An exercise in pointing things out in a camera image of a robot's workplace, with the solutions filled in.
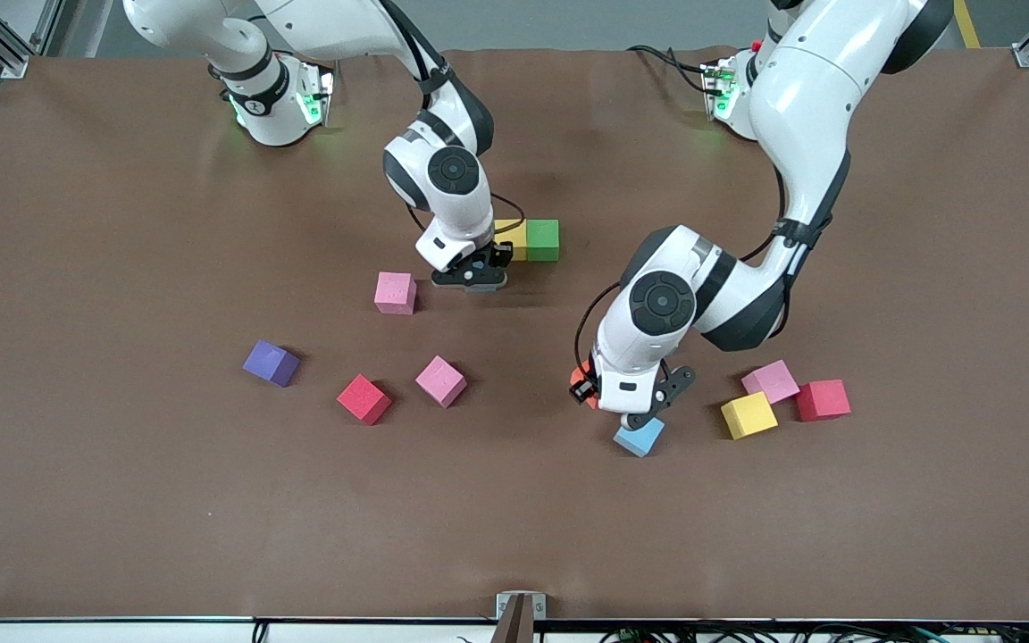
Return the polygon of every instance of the table surface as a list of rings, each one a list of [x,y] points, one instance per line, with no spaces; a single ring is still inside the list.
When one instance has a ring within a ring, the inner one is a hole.
[[[198,60],[31,62],[0,91],[0,617],[472,615],[1029,619],[1029,70],[939,51],[883,78],[788,330],[697,336],[652,455],[566,394],[572,334],[641,238],[743,254],[759,147],[633,53],[450,60],[494,112],[491,185],[559,219],[559,263],[494,295],[371,305],[424,274],[381,173],[417,92],[344,63],[331,128],[264,149]],[[258,338],[306,359],[281,389]],[[433,355],[470,387],[442,409]],[[854,415],[733,442],[720,403],[784,358]],[[376,427],[335,402],[356,373]]]

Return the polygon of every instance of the purple cube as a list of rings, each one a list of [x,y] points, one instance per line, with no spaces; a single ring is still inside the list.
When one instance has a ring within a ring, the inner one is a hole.
[[[288,386],[297,366],[299,359],[296,355],[264,341],[257,342],[253,347],[253,353],[245,360],[245,370],[261,380],[277,384],[278,387]]]

